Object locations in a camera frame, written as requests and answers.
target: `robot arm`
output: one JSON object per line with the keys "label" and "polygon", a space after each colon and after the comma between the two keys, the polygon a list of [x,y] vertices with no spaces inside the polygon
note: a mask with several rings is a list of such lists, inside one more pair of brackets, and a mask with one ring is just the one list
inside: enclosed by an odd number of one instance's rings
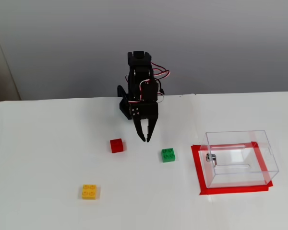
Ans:
{"label": "robot arm", "polygon": [[[128,94],[118,86],[118,97],[123,97],[120,110],[133,120],[139,137],[149,142],[158,119],[158,83],[154,78],[151,56],[147,52],[128,53]],[[147,139],[142,132],[141,120],[148,119]]]}

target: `white tabletop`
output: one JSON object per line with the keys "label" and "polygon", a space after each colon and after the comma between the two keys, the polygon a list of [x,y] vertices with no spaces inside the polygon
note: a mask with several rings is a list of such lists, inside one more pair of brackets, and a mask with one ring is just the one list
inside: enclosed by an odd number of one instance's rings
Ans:
{"label": "white tabletop", "polygon": [[[166,96],[149,143],[119,101],[0,103],[0,230],[288,229],[288,93]],[[274,186],[199,196],[197,133],[258,129],[280,169]],[[125,152],[110,152],[116,138]],[[164,148],[175,162],[162,163]],[[82,200],[83,184],[100,198]]]}

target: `plastic container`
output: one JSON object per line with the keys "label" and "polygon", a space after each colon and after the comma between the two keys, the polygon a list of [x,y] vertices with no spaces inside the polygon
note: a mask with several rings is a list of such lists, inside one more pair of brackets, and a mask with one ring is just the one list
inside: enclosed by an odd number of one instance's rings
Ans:
{"label": "plastic container", "polygon": [[278,173],[263,130],[206,133],[199,153],[207,188],[265,185]]}

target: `red tape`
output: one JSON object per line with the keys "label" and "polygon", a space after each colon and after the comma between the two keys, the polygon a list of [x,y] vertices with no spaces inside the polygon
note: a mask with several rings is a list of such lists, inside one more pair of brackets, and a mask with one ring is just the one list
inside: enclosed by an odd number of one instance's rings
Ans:
{"label": "red tape", "polygon": [[[267,167],[266,167],[266,165],[264,163],[263,156],[262,156],[262,154],[261,154],[261,152],[259,150],[258,143],[257,142],[252,142],[252,143],[247,143],[247,145],[250,145],[250,146],[252,146],[254,148],[255,155],[257,157],[257,160],[258,160],[258,163],[259,163],[259,166],[260,166],[261,170],[262,171],[267,171]],[[201,148],[200,145],[191,146],[192,154],[193,154],[193,158],[194,158],[194,163],[195,163],[195,168],[196,168],[196,172],[197,172],[197,177],[198,177],[198,181],[199,181],[200,188],[201,188],[200,195],[262,192],[262,191],[269,191],[269,187],[273,186],[272,181],[270,181],[266,185],[207,188],[206,187],[206,183],[205,183],[205,179],[204,179],[202,165],[201,165],[201,159],[200,159],[200,155],[199,155],[200,148]],[[270,177],[268,177],[268,176],[269,176],[268,173],[266,173],[266,175],[264,175],[264,179],[266,181],[270,179]]]}

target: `lego brick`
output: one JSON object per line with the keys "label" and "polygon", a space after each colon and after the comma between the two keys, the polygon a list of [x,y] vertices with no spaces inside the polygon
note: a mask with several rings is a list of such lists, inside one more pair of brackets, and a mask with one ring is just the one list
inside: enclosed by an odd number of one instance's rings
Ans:
{"label": "lego brick", "polygon": [[121,139],[111,140],[110,145],[111,145],[112,153],[124,151],[123,142]]}
{"label": "lego brick", "polygon": [[83,200],[95,200],[97,194],[97,186],[94,184],[84,184],[82,188]]}
{"label": "lego brick", "polygon": [[173,148],[171,149],[163,149],[161,151],[162,161],[163,162],[171,162],[175,160],[175,153]]}

